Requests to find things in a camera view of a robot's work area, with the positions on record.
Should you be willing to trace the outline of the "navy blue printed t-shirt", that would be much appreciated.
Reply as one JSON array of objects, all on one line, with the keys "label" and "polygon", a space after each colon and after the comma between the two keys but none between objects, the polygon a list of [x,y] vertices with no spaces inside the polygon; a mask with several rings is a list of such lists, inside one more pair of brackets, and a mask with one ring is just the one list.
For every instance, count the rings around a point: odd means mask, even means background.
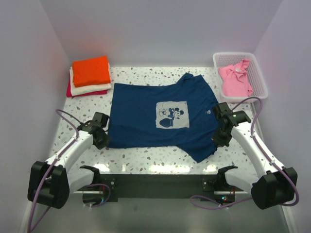
[{"label": "navy blue printed t-shirt", "polygon": [[108,130],[110,148],[176,146],[196,162],[217,150],[212,136],[218,104],[211,87],[185,73],[175,84],[142,86],[116,83]]}]

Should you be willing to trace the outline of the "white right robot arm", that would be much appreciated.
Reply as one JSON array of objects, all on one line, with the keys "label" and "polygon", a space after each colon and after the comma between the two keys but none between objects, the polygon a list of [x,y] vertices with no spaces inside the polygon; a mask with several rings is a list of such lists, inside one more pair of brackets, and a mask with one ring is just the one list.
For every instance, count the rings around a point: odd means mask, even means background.
[{"label": "white right robot arm", "polygon": [[218,127],[213,135],[217,147],[228,147],[235,139],[245,151],[255,168],[255,177],[241,175],[237,166],[231,165],[218,170],[214,183],[227,191],[235,186],[251,195],[260,209],[276,205],[293,206],[299,202],[296,188],[298,174],[292,167],[285,167],[267,148],[254,131],[255,120],[244,111],[233,111],[223,102],[213,107]]}]

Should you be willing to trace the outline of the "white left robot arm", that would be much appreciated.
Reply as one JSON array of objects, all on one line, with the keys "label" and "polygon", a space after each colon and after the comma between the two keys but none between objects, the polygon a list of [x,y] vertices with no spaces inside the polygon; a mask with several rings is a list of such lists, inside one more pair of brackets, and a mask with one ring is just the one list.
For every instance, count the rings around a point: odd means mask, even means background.
[{"label": "white left robot arm", "polygon": [[99,169],[83,165],[80,173],[71,175],[69,171],[88,148],[95,146],[101,150],[109,144],[106,132],[110,126],[110,117],[96,112],[91,120],[75,128],[75,135],[59,152],[44,162],[35,162],[31,167],[28,200],[60,209],[69,195],[80,188],[98,189],[102,183]]}]

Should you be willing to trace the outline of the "pink polo shirt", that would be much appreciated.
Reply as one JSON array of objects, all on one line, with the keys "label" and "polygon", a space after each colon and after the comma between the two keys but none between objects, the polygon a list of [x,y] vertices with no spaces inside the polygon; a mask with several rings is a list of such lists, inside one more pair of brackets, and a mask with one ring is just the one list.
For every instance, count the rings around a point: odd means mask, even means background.
[{"label": "pink polo shirt", "polygon": [[253,88],[248,81],[246,69],[250,61],[243,59],[235,65],[221,67],[218,72],[223,80],[222,91],[228,97],[249,97],[253,94]]}]

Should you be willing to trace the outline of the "folded cream t-shirt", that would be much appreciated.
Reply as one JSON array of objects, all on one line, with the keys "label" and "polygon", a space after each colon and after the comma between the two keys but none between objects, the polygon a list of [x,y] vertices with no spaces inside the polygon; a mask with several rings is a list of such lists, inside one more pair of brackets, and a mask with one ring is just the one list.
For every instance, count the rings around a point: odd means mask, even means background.
[{"label": "folded cream t-shirt", "polygon": [[106,91],[109,90],[111,87],[112,86],[110,83],[75,87],[73,83],[73,69],[72,68],[69,69],[69,92],[71,93],[72,96],[78,96],[97,91]]}]

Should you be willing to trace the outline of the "folded magenta t-shirt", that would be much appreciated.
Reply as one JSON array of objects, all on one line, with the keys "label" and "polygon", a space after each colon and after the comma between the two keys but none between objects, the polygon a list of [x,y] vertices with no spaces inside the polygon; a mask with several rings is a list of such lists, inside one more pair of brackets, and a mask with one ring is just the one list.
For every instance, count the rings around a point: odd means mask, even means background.
[{"label": "folded magenta t-shirt", "polygon": [[71,93],[69,92],[69,83],[67,86],[67,92],[66,92],[66,96],[68,98],[74,98],[74,97],[84,97],[84,96],[91,96],[91,95],[105,95],[107,94],[107,91],[97,91],[97,92],[91,92],[91,93],[87,93],[87,94],[82,94],[82,95],[78,95],[78,96],[72,96]]}]

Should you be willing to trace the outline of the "white plastic mesh basket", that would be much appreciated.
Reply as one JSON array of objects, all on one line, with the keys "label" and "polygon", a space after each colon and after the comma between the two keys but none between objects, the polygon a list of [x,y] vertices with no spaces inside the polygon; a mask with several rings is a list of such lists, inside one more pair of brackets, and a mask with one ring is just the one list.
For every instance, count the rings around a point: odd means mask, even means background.
[{"label": "white plastic mesh basket", "polygon": [[213,63],[216,70],[219,85],[221,88],[220,98],[222,101],[230,103],[238,103],[246,98],[246,97],[225,96],[222,91],[223,80],[218,72],[219,68],[226,67],[228,65],[235,65],[240,61],[242,61],[243,59],[248,59],[250,61],[250,65],[246,69],[248,74],[248,81],[253,88],[253,94],[250,97],[259,97],[261,99],[265,99],[268,97],[268,90],[266,87],[266,83],[264,81],[257,60],[253,54],[246,52],[217,52],[213,54]]}]

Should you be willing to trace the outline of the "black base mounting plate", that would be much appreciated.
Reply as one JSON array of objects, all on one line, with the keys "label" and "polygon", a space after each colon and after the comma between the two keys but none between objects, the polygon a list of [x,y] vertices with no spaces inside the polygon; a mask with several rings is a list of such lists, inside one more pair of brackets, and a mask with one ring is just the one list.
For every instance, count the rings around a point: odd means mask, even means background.
[{"label": "black base mounting plate", "polygon": [[93,183],[105,186],[83,186],[84,203],[99,204],[119,199],[190,199],[205,196],[217,204],[236,201],[235,194],[240,189],[220,181],[220,175],[194,174],[101,174],[97,168],[86,166],[95,172]]}]

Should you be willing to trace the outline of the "folded orange t-shirt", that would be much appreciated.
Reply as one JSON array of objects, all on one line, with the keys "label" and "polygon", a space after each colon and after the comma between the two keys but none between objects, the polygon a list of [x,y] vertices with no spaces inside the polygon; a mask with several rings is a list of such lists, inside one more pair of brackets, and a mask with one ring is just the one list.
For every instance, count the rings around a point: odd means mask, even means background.
[{"label": "folded orange t-shirt", "polygon": [[109,61],[106,56],[74,61],[72,70],[75,87],[111,83]]}]

